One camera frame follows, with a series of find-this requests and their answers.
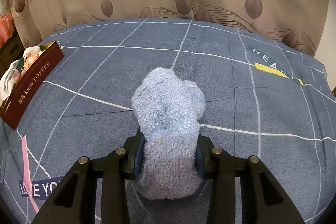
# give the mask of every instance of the rivet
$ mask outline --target rivet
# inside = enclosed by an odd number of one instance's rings
[[[222,149],[220,147],[214,147],[212,149],[212,152],[215,154],[220,154],[222,152]]]
[[[80,157],[80,158],[78,159],[78,162],[79,162],[80,164],[84,164],[84,163],[87,163],[87,160],[88,160],[87,157]]]
[[[259,158],[256,157],[256,156],[251,156],[250,161],[253,162],[254,164],[256,164],[259,161]]]
[[[118,148],[116,151],[115,151],[118,155],[123,155],[125,154],[126,152],[126,149],[121,147],[121,148]]]

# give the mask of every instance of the red package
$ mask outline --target red package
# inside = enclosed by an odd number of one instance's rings
[[[0,46],[13,36],[15,31],[12,13],[0,17]]]

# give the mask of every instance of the wall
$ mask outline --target wall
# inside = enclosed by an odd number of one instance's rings
[[[336,87],[336,0],[329,0],[327,19],[315,58],[325,65],[331,90]]]

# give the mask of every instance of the blue bed sheet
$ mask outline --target blue bed sheet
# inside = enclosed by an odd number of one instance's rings
[[[60,30],[43,43],[52,40],[65,46],[63,60],[16,130],[1,121],[0,195],[20,223],[36,215],[22,188],[21,137],[27,139],[33,200],[41,208],[80,156],[105,156],[136,133],[132,95],[151,70],[173,64],[179,78],[204,93],[200,133],[231,155],[258,155],[306,223],[314,223],[335,194],[335,97],[323,64],[310,56],[242,30],[183,19],[94,22]],[[236,188],[241,223],[239,180]],[[204,182],[187,198],[147,200],[127,181],[131,223],[205,223],[210,191],[211,182]],[[101,181],[96,223],[100,197]]]

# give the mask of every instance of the red box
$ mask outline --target red box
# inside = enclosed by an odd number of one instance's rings
[[[43,80],[64,57],[56,41],[40,46],[45,52],[31,65],[8,97],[0,117],[16,129],[31,98]]]

